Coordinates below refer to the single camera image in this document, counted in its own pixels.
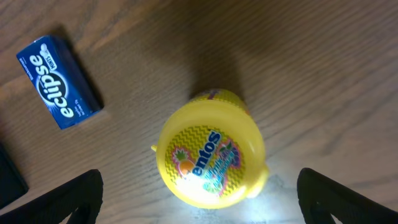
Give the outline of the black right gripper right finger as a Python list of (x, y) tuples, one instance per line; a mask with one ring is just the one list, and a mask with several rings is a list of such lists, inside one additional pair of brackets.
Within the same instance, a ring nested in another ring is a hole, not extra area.
[(397, 223), (397, 212), (310, 168), (298, 175), (297, 195), (306, 224)]

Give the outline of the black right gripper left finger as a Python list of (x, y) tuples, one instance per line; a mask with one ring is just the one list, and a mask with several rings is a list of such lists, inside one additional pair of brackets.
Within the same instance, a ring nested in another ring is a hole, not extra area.
[(1, 223), (96, 223), (103, 203), (103, 179), (92, 169), (35, 200), (1, 215)]

